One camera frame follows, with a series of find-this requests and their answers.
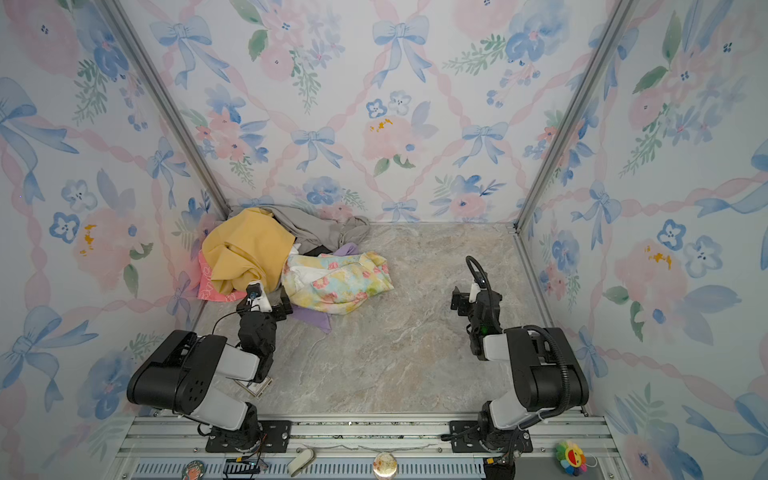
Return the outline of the purple cloth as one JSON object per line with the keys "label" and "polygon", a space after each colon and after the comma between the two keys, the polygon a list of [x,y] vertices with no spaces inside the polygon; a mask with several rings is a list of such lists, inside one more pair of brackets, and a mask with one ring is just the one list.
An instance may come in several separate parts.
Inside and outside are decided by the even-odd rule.
{"label": "purple cloth", "polygon": [[[347,243],[342,245],[338,250],[334,252],[336,256],[349,256],[359,254],[359,248],[355,243]],[[323,333],[329,334],[331,329],[330,315],[316,310],[300,307],[298,305],[292,306],[292,316],[299,321],[302,321],[308,325],[317,327]]]}

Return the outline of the floral pastel cloth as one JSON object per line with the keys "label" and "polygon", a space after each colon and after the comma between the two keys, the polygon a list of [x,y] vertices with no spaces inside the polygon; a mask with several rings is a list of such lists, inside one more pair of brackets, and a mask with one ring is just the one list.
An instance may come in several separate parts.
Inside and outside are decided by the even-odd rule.
{"label": "floral pastel cloth", "polygon": [[394,289],[387,260],[375,252],[291,255],[281,280],[294,305],[333,315],[351,313],[369,298]]}

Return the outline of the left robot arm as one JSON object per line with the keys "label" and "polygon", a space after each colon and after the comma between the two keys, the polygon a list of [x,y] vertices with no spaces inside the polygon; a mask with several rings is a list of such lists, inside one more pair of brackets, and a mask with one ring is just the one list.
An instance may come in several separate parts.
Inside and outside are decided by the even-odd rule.
{"label": "left robot arm", "polygon": [[262,421],[255,405],[213,386],[217,377],[254,384],[267,379],[278,323],[293,313],[282,289],[273,295],[259,281],[248,285],[235,309],[240,318],[236,345],[215,333],[173,331],[133,374],[127,400],[193,420],[207,439],[208,453],[286,452],[291,421]]}

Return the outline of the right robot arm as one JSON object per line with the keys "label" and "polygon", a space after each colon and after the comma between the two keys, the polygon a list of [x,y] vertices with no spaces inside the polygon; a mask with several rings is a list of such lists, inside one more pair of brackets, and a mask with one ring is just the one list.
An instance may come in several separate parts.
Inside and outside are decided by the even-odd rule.
{"label": "right robot arm", "polygon": [[455,288],[450,309],[468,320],[471,353],[480,361],[510,368],[512,387],[487,401],[470,423],[451,421],[441,436],[455,453],[487,451],[507,458],[533,451],[530,429],[589,400],[589,388],[562,329],[500,323],[503,296],[493,290],[487,272],[465,258],[473,282],[468,292]]}

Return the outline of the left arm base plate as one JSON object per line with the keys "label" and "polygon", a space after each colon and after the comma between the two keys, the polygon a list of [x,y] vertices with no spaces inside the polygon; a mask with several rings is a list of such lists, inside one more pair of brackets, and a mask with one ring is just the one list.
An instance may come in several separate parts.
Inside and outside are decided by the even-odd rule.
{"label": "left arm base plate", "polygon": [[207,435],[206,453],[285,453],[293,423],[289,420],[260,420],[244,423],[234,431],[213,427]]}

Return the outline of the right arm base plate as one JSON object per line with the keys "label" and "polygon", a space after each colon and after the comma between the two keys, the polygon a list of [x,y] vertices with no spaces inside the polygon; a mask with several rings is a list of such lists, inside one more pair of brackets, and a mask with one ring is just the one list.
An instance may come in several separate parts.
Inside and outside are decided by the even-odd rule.
{"label": "right arm base plate", "polygon": [[453,453],[483,453],[492,455],[532,453],[534,448],[528,431],[481,429],[478,421],[452,420],[449,432],[441,435],[449,442]]}

